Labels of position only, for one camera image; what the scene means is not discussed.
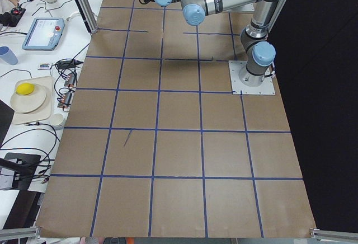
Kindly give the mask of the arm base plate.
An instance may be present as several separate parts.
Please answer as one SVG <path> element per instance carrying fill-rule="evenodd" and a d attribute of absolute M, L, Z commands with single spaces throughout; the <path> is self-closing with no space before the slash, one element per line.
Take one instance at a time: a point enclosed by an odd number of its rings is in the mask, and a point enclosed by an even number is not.
<path fill-rule="evenodd" d="M 238 95 L 275 95 L 272 75 L 267 68 L 265 74 L 254 76 L 246 68 L 247 61 L 230 60 L 229 73 L 232 94 Z"/>

